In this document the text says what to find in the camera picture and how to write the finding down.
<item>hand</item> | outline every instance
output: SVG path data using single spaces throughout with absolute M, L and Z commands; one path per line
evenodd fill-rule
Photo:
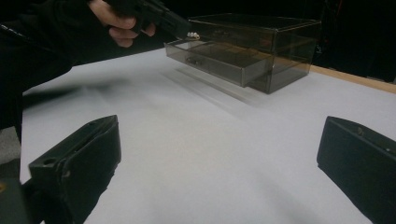
M 134 39 L 138 36 L 131 30 L 136 25 L 135 17 L 122 18 L 117 16 L 111 5 L 103 0 L 91 0 L 88 6 L 104 26 L 111 26 L 108 33 L 120 47 L 129 48 L 132 46 Z M 155 29 L 155 24 L 151 23 L 142 32 L 148 36 L 153 36 Z

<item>transparent plastic box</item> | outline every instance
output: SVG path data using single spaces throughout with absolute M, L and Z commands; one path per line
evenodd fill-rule
M 232 13 L 189 21 L 200 38 L 165 43 L 168 57 L 266 93 L 308 74 L 320 31 L 320 21 Z

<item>black object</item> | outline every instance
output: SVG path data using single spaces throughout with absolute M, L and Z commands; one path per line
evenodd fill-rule
M 373 223 L 396 223 L 396 142 L 359 123 L 327 117 L 318 167 Z
M 93 120 L 29 164 L 31 179 L 0 180 L 2 224 L 83 223 L 120 163 L 117 116 Z
M 145 24 L 153 22 L 166 32 L 179 39 L 185 39 L 190 30 L 190 23 L 167 8 L 159 0 L 106 0 L 120 16 L 135 16 L 136 33 L 144 29 Z

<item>black sleeve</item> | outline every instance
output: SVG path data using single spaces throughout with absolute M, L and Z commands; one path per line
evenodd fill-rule
M 31 9 L 0 26 L 2 127 L 15 119 L 7 116 L 15 107 L 21 112 L 19 99 L 24 91 L 78 63 L 108 59 L 120 50 L 86 0 L 47 0 Z

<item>white table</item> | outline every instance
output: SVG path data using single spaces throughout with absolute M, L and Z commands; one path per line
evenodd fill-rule
M 26 94 L 28 163 L 85 123 L 118 115 L 122 161 L 86 223 L 371 223 L 319 168 L 325 119 L 396 139 L 396 94 L 311 72 L 272 94 L 188 67 L 164 49 L 81 65 Z

